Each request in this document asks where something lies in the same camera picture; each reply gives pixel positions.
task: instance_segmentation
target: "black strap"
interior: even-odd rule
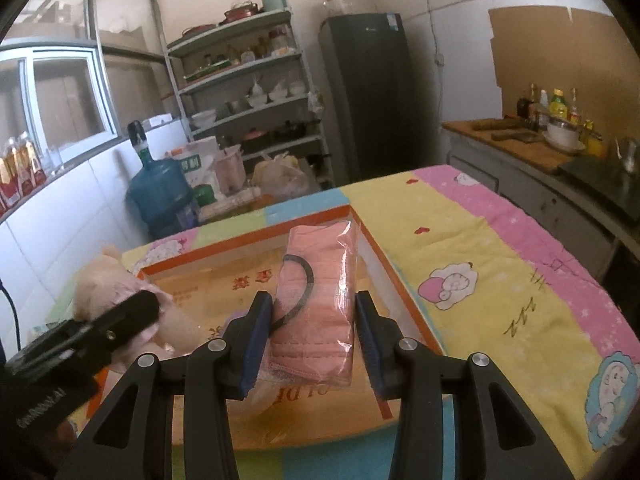
[[[308,261],[306,261],[301,256],[296,256],[295,254],[285,254],[282,261],[296,262],[297,264],[300,264],[300,266],[303,268],[306,274],[306,287],[305,287],[305,291],[302,293],[302,297],[300,297],[300,299],[296,303],[296,306],[294,306],[284,316],[282,316],[279,320],[276,320],[271,325],[271,329],[269,330],[269,335],[273,335],[273,333],[276,332],[276,330],[283,327],[289,321],[291,321],[294,317],[297,316],[300,310],[302,310],[302,307],[306,305],[306,302],[308,301],[309,296],[311,296],[311,291],[314,288],[314,272],[313,272],[313,269],[311,269],[311,266],[309,265]]]

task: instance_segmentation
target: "blue water bottle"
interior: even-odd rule
[[[172,158],[154,160],[140,121],[127,126],[129,139],[142,161],[131,179],[127,197],[137,206],[154,240],[198,226],[198,203],[180,163]]]

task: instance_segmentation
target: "black refrigerator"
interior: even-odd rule
[[[350,181],[418,168],[424,139],[400,15],[335,16],[319,41]]]

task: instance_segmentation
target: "beige plush animal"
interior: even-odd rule
[[[160,317],[157,323],[114,352],[110,368],[115,372],[124,373],[140,354],[151,352],[161,360],[169,359],[188,354],[207,340],[206,334],[175,306],[169,294],[137,279],[124,268],[114,246],[102,248],[102,254],[78,273],[74,319],[93,320],[140,290],[156,294]]]

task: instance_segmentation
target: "colorful tablecloth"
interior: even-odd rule
[[[638,396],[640,343],[607,293],[535,220],[436,166],[270,206],[124,254],[129,269],[350,203],[444,351],[501,368],[579,478]],[[453,425],[445,403],[445,471]],[[237,453],[242,480],[386,479],[395,428],[338,443]]]

